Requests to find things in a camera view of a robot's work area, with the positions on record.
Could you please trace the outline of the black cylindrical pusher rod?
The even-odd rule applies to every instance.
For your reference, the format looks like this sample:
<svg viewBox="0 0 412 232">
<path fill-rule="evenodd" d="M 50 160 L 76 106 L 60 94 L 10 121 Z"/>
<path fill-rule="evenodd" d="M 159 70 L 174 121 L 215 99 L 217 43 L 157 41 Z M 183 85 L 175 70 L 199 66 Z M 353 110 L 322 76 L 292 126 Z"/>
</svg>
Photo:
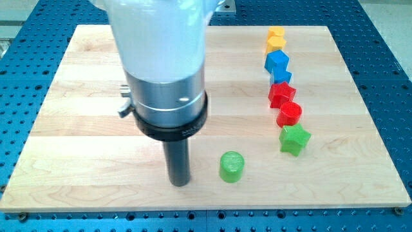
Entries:
<svg viewBox="0 0 412 232">
<path fill-rule="evenodd" d="M 188 140 L 164 142 L 169 180 L 174 186 L 184 186 L 191 178 Z"/>
</svg>

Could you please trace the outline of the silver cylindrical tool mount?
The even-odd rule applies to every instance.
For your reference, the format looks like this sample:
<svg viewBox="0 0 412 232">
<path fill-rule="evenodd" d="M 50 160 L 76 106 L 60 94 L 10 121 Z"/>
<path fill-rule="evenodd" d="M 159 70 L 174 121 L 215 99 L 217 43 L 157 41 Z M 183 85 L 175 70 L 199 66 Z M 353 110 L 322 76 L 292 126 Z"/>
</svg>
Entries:
<svg viewBox="0 0 412 232">
<path fill-rule="evenodd" d="M 118 109 L 121 118 L 133 114 L 138 129 L 162 142 L 175 142 L 196 134 L 207 120 L 208 96 L 204 67 L 183 79 L 153 82 L 126 72 L 121 96 L 127 99 Z"/>
</svg>

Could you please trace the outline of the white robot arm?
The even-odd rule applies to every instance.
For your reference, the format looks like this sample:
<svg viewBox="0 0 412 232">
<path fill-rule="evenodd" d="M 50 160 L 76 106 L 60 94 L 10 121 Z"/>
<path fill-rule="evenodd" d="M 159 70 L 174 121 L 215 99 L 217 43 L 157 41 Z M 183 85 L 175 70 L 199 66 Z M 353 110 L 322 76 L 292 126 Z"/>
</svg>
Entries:
<svg viewBox="0 0 412 232">
<path fill-rule="evenodd" d="M 118 113 L 162 142 L 170 182 L 191 178 L 188 138 L 207 119 L 205 32 L 218 1 L 101 0 L 126 75 Z"/>
</svg>

